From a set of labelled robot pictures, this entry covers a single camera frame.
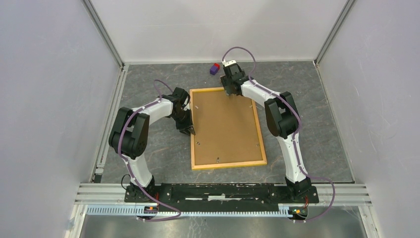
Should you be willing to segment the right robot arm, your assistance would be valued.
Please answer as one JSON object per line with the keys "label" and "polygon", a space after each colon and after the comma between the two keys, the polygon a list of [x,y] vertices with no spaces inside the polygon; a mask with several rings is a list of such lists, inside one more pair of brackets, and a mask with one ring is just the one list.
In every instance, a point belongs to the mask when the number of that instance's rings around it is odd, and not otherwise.
{"label": "right robot arm", "polygon": [[264,107],[266,124],[276,137],[286,166],[286,196],[299,202],[312,186],[299,145],[300,117],[289,92],[272,91],[249,77],[234,60],[223,62],[221,82],[226,94],[252,99]]}

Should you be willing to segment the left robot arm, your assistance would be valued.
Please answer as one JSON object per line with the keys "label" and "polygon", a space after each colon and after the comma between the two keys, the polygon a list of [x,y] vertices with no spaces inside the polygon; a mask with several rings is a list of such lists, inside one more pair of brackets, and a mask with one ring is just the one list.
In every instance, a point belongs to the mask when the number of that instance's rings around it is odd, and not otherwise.
{"label": "left robot arm", "polygon": [[179,87],[170,95],[138,107],[118,110],[108,143],[124,161],[137,196],[150,202],[156,195],[155,180],[149,171],[144,152],[148,144],[149,127],[161,118],[172,118],[176,129],[185,135],[194,135],[191,96]]}

